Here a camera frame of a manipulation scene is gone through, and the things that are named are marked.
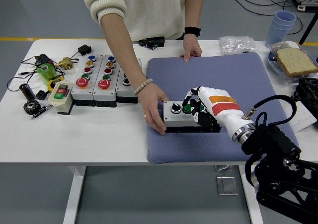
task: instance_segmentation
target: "black wristwatch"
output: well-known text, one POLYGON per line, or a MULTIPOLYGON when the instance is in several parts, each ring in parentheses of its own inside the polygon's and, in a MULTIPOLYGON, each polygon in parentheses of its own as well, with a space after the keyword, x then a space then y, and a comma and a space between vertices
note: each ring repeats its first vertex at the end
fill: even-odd
POLYGON ((200 36, 201 29, 197 27, 185 27, 184 34, 194 34, 197 37, 200 36))

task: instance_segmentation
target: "bread slice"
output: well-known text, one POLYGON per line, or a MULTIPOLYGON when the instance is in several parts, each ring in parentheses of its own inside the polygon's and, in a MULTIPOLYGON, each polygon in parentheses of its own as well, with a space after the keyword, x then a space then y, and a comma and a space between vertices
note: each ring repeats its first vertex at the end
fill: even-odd
POLYGON ((276 59, 287 77, 317 73, 318 68, 310 57, 298 48, 285 48, 276 52, 276 59))

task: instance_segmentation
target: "control box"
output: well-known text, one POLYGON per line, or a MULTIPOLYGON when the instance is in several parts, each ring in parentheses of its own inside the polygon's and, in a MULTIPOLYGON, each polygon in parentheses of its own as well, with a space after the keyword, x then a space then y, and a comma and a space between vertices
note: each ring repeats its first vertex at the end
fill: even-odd
POLYGON ((49 102, 55 107, 58 114, 69 115, 73 107, 71 90, 73 83, 69 81, 59 81, 55 84, 49 97, 49 102))
MULTIPOLYGON (((218 125, 212 129, 200 126, 194 121, 190 101, 183 107, 182 103, 183 101, 163 102, 163 121, 167 127, 167 133, 215 133, 220 131, 221 127, 218 125)), ((200 112, 206 113, 203 105, 200 106, 200 112)))
POLYGON ((113 56, 104 56, 97 80, 93 89, 93 97, 98 107, 116 107, 116 85, 119 75, 119 64, 113 56))
POLYGON ((95 106, 93 90, 103 55, 84 55, 79 58, 79 73, 71 91, 77 106, 95 106))
POLYGON ((130 85, 125 73, 122 69, 119 71, 118 82, 116 87, 116 94, 119 103, 138 103, 137 95, 134 95, 134 89, 130 85))

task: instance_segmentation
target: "green roll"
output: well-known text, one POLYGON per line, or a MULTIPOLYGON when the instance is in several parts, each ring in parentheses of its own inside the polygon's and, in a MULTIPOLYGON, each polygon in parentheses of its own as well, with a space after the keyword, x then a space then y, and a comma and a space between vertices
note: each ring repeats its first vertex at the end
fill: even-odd
POLYGON ((36 72, 39 74, 43 83, 47 85, 52 78, 56 77, 56 71, 51 64, 42 64, 37 69, 36 72))

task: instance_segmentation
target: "black knob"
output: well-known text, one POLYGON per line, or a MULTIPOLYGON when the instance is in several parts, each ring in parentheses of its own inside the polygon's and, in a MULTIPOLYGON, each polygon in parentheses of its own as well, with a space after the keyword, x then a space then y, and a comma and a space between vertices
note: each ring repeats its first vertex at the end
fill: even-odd
POLYGON ((128 80, 128 78, 126 77, 125 74, 124 74, 123 84, 124 84, 124 86, 130 86, 129 80, 128 80))
POLYGON ((181 112, 181 106, 174 102, 173 105, 171 106, 171 112, 173 114, 179 114, 181 112))

